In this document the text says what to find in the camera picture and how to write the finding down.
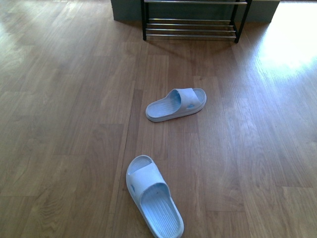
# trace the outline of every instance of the wood grain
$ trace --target wood grain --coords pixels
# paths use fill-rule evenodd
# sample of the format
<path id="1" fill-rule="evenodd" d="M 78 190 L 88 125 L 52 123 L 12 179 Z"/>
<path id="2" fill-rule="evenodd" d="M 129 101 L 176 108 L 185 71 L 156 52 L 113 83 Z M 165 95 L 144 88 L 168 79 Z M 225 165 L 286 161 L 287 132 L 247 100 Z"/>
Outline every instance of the wood grain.
<path id="1" fill-rule="evenodd" d="M 20 238 L 35 197 L 0 197 L 0 236 Z"/>
<path id="2" fill-rule="evenodd" d="M 22 237 L 62 237 L 84 160 L 85 156 L 52 157 Z"/>
<path id="3" fill-rule="evenodd" d="M 250 238 L 248 221 L 244 212 L 207 212 L 209 237 Z"/>
<path id="4" fill-rule="evenodd" d="M 196 133 L 168 134 L 166 182 L 183 217 L 185 227 L 183 237 L 208 236 L 202 160 L 198 142 Z"/>
<path id="5" fill-rule="evenodd" d="M 63 236 L 100 237 L 106 232 L 123 125 L 95 125 Z"/>
<path id="6" fill-rule="evenodd" d="M 316 11 L 282 1 L 238 44 L 145 42 L 110 0 L 0 0 L 0 237 L 152 237 L 125 183 L 141 154 L 183 237 L 316 237 Z M 146 118 L 186 87 L 201 111 Z"/>

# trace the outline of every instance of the shoe rack bar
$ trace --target shoe rack bar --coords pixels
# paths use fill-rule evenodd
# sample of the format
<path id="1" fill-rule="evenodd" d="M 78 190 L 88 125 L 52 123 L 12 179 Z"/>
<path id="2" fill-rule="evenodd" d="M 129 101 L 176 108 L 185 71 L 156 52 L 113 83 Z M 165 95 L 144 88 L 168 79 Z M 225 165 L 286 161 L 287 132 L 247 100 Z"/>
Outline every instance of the shoe rack bar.
<path id="1" fill-rule="evenodd" d="M 185 4 L 230 4 L 234 5 L 230 20 L 196 20 L 149 18 L 149 4 L 151 3 L 185 3 Z M 252 0 L 141 0 L 143 40 L 151 37 L 169 38 L 199 38 L 199 39 L 234 39 L 239 42 Z M 239 29 L 235 24 L 235 17 L 239 6 L 245 10 Z"/>

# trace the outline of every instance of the slipper strap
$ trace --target slipper strap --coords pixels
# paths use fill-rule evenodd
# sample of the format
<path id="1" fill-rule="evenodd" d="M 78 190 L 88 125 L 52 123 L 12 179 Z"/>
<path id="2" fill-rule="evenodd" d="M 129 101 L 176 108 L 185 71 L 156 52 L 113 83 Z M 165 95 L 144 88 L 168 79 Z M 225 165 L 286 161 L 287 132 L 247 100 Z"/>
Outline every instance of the slipper strap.
<path id="1" fill-rule="evenodd" d="M 185 111 L 200 105 L 201 102 L 197 98 L 192 88 L 176 89 L 181 99 L 181 105 L 178 111 Z"/>
<path id="2" fill-rule="evenodd" d="M 143 193 L 151 186 L 158 183 L 163 183 L 167 186 L 155 163 L 150 163 L 129 176 L 130 185 L 132 185 L 135 199 L 139 204 L 141 203 Z"/>

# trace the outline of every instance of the slide sandal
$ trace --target slide sandal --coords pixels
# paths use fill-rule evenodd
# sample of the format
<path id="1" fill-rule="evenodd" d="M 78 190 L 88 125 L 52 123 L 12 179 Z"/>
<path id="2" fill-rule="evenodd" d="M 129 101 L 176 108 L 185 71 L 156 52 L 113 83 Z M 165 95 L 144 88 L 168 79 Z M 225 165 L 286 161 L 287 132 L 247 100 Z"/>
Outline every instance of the slide sandal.
<path id="1" fill-rule="evenodd" d="M 127 187 L 144 220 L 156 238 L 179 238 L 183 220 L 171 198 L 169 187 L 154 161 L 136 157 L 126 174 Z"/>
<path id="2" fill-rule="evenodd" d="M 201 88 L 173 89 L 165 98 L 149 104 L 145 113 L 154 122 L 179 118 L 199 112 L 206 100 Z"/>

